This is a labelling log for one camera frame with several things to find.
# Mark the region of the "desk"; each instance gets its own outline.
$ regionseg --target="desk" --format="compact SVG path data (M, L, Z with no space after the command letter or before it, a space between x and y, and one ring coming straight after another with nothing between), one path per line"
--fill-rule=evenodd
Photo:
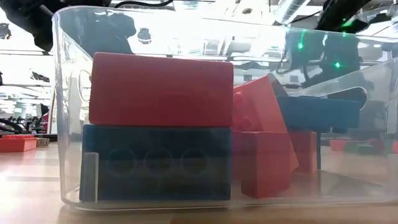
M324 164L329 169L337 169L331 162ZM353 167L353 175L356 171L358 168ZM363 178L371 178L372 175L375 173ZM398 223L398 207L377 204L323 208L269 206L217 210L85 212L70 208L60 200L59 180L58 150L54 143L35 151L0 154L0 223Z

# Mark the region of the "transparent container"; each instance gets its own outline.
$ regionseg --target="transparent container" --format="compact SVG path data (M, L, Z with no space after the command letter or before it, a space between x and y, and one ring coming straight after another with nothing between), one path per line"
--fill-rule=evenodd
M88 210L117 210L368 203L397 198L395 39L103 7L69 7L54 15L53 24L61 196L65 203ZM264 97L264 101L271 102L268 106L276 114L287 111L279 101L283 97L311 96L298 98L360 104L358 122L347 121L347 125L354 123L348 131L287 125L277 131L232 126L220 131L212 127L216 129L207 132L204 141L181 141L190 147L204 147L220 140L215 148L223 153L214 155L215 148L205 149L201 156L209 157L204 160L200 155L187 157L190 149L175 156L173 146L165 143L173 139L172 145L182 144L175 140L182 136L181 127L160 127L157 134L167 128L178 132L160 141L145 134L158 128L153 126L108 125L101 127L105 131L87 137L90 129L98 128L89 120L95 52L228 62L233 65L234 91L264 81L264 77L272 84L260 90L273 88L272 99ZM125 97L115 100L134 104ZM290 111L299 114L303 107ZM103 110L109 117L119 114L112 107ZM310 111L303 119L308 124L314 122L313 117L331 112L320 113L316 107L314 111L318 113ZM137 145L128 145L135 141L147 152L132 156ZM162 149L146 145L153 142L160 143ZM236 153L236 148L244 152ZM151 157L154 152L163 154ZM184 166L204 171L188 175Z

